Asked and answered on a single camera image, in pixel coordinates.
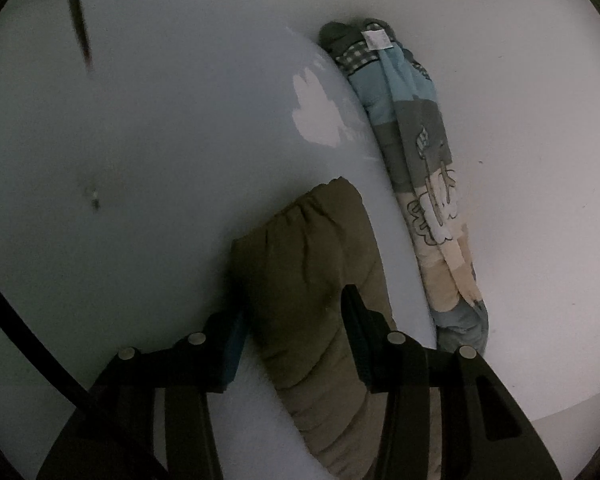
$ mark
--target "folded brown garment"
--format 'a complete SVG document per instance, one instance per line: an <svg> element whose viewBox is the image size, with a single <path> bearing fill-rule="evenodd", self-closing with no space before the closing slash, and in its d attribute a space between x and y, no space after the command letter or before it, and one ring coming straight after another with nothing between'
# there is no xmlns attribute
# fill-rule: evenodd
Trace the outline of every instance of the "folded brown garment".
<svg viewBox="0 0 600 480"><path fill-rule="evenodd" d="M358 378L340 293L395 323L376 238L357 190L321 184L234 242L232 272L253 309L254 339L309 449L339 479L365 477L378 453L386 394Z"/></svg>

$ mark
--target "garment label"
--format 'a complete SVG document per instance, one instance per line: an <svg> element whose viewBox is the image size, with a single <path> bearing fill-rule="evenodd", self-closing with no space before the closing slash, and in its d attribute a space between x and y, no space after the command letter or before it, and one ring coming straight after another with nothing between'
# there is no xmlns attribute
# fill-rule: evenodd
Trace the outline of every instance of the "garment label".
<svg viewBox="0 0 600 480"><path fill-rule="evenodd" d="M380 30L363 30L362 35L365 37L366 46L369 47L369 50L382 50L393 46L384 28Z"/></svg>

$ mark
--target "folded clothing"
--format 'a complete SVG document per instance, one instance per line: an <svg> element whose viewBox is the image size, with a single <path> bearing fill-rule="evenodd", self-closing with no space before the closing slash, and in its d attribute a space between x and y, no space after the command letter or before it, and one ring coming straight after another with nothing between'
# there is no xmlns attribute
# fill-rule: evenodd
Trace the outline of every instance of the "folded clothing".
<svg viewBox="0 0 600 480"><path fill-rule="evenodd" d="M367 43L369 33L381 34L384 45ZM438 348L455 351L469 344L483 353L488 316L458 214L456 174L429 74L380 20L328 23L320 46L369 116L413 241Z"/></svg>
<svg viewBox="0 0 600 480"><path fill-rule="evenodd" d="M382 262L362 198L344 178L321 184L236 240L232 274L253 311L253 336L309 451L342 480L370 473L386 394L358 378L340 313L358 286L394 330Z"/></svg>

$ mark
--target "white surface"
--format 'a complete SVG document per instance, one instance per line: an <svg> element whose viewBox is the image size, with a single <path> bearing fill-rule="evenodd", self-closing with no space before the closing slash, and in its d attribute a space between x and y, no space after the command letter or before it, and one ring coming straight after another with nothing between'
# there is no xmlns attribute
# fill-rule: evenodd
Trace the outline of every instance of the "white surface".
<svg viewBox="0 0 600 480"><path fill-rule="evenodd" d="M265 0L316 38L373 16L432 75L490 313L526 414L600 392L600 16L588 0Z"/></svg>
<svg viewBox="0 0 600 480"><path fill-rule="evenodd" d="M61 364L88 386L120 348L200 330L225 301L231 240L341 175L398 327L433 345L364 111L313 43L257 0L82 2L89 75L66 0L0 15L0 288ZM227 480L329 478L250 343L209 407ZM0 446L25 478L70 413L0 332Z"/></svg>
<svg viewBox="0 0 600 480"><path fill-rule="evenodd" d="M562 480L573 480L600 446L600 393L534 421Z"/></svg>

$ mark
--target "black cable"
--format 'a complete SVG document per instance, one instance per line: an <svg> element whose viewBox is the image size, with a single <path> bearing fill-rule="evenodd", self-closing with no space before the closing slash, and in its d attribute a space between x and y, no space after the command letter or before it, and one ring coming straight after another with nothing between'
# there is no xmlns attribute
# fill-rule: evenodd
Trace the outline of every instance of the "black cable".
<svg viewBox="0 0 600 480"><path fill-rule="evenodd" d="M67 372L55 357L46 349L13 307L0 292L0 328L11 342L23 353L31 364L51 383L69 402L81 410L87 417L102 425L118 443L141 460L154 478L168 480L167 470L158 462L153 453L146 450L109 413L103 410L91 394L85 390L72 375Z"/></svg>

